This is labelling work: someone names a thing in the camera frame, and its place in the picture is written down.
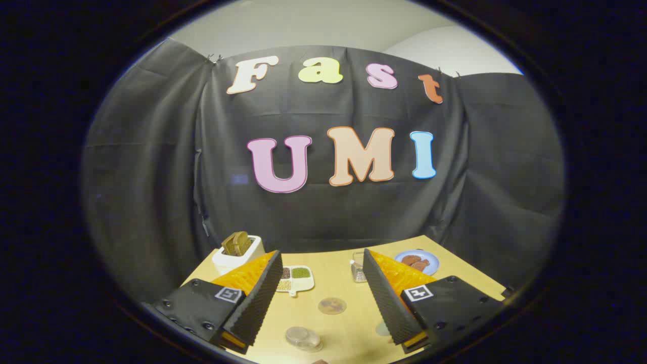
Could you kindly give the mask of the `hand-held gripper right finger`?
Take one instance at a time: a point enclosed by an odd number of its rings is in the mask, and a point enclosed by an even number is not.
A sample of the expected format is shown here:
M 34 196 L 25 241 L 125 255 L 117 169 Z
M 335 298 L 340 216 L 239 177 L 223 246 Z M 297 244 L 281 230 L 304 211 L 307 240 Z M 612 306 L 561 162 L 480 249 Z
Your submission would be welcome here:
M 504 301 L 460 277 L 435 279 L 373 250 L 363 251 L 363 272 L 391 339 L 409 354 L 441 350 L 480 329 Z

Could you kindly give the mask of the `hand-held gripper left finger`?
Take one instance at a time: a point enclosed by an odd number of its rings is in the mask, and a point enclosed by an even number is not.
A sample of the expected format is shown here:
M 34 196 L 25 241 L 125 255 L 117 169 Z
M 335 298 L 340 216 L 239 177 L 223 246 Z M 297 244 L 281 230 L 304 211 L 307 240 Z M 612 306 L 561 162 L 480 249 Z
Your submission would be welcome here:
M 283 274 L 281 253 L 274 250 L 212 281 L 189 280 L 152 309 L 210 345 L 245 354 Z

